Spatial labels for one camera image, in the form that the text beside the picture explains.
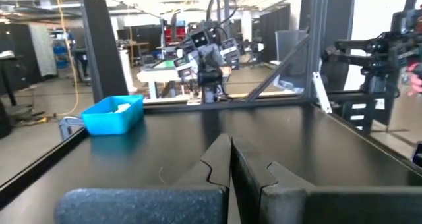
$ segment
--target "blue tray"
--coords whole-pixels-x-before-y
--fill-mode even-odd
[[[80,116],[91,135],[125,134],[144,115],[144,96],[109,96],[89,107]],[[121,113],[110,113],[123,104],[131,106]]]

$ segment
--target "concrete floor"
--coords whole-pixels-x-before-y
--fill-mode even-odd
[[[138,69],[134,69],[133,76],[136,76]],[[227,85],[227,92],[230,94],[240,94],[250,92],[257,87],[272,71],[265,67],[244,68],[233,71]],[[140,87],[142,84],[134,80],[134,86]],[[80,85],[79,103],[70,115],[79,115],[84,109],[93,104],[92,89],[88,86]],[[267,92],[278,91],[279,89],[270,86]],[[409,97],[406,95],[406,88],[403,89],[402,96],[397,99],[393,118],[393,130],[410,141],[417,141],[422,134],[422,96]],[[35,111],[45,111],[47,114],[65,113],[70,111],[75,104],[75,88],[72,80],[66,76],[36,85],[33,90],[26,90],[16,93],[19,104],[31,104],[34,101]],[[5,105],[9,104],[7,98],[1,98]],[[372,134],[375,138],[386,143],[387,146],[399,150],[406,156],[411,155],[412,147],[398,139],[397,136],[386,132],[376,132]],[[18,172],[30,165],[41,155],[60,143],[61,138],[57,121],[50,123],[16,128],[12,134],[0,140],[0,183],[3,184],[15,176]]]

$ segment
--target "blue bin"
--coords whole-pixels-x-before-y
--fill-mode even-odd
[[[117,135],[128,132],[144,115],[144,96],[109,96],[89,107],[80,116],[91,135]],[[121,113],[110,113],[119,105],[131,106]]]

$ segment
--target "white table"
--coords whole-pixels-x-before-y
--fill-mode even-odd
[[[231,67],[220,67],[223,72],[223,83],[228,81],[231,74]],[[150,89],[150,98],[157,99],[157,82],[181,82],[176,70],[142,70],[137,75],[140,82],[147,82]],[[197,79],[196,75],[188,76],[184,80]]]

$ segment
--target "ceiling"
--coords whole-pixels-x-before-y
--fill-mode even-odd
[[[230,7],[259,11],[269,7],[285,5],[288,0],[230,0]],[[175,9],[184,11],[203,11],[209,0],[107,0],[110,14],[142,14],[155,16],[171,13]],[[0,22],[12,21],[49,21],[59,19],[59,8],[65,18],[80,17],[79,0],[0,0]]]

